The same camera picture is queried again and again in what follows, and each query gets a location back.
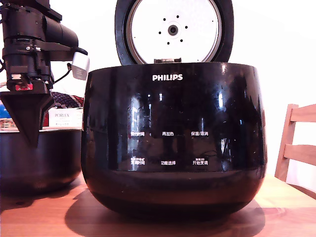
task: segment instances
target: blue object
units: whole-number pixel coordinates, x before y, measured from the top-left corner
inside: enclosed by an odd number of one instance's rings
[[[9,115],[8,111],[4,107],[3,104],[0,104],[0,119],[9,119],[11,116]]]

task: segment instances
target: robotic arm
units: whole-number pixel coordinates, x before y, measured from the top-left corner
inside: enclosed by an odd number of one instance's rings
[[[0,0],[8,92],[0,99],[20,133],[37,147],[45,113],[54,105],[50,94],[54,80],[51,61],[68,64],[77,79],[85,80],[88,53],[78,48],[77,35],[60,24],[62,16],[50,8],[49,0]]]

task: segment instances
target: red component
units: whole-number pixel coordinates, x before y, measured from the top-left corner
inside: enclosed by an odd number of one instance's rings
[[[19,86],[19,85],[15,85],[15,90],[19,91],[19,90],[33,90],[33,84],[28,84],[27,86]]]

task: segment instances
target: black rice cooker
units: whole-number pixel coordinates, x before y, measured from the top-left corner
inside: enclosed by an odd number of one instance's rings
[[[231,1],[119,0],[116,39],[124,66],[90,72],[85,92],[81,165],[92,194],[146,218],[245,207],[267,154],[257,71],[227,63]]]

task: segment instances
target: white wall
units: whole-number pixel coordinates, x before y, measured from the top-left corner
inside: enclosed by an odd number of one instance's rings
[[[116,0],[51,0],[89,52],[90,70],[120,65],[114,37]],[[314,0],[233,0],[235,41],[230,62],[258,68],[266,113],[268,170],[274,174],[287,104],[316,103],[316,19]],[[65,63],[52,63],[55,78]],[[0,81],[5,80],[5,73]],[[84,82],[69,75],[55,90],[83,96]],[[295,144],[316,145],[316,126],[297,125]],[[288,182],[316,190],[316,168],[290,164]]]

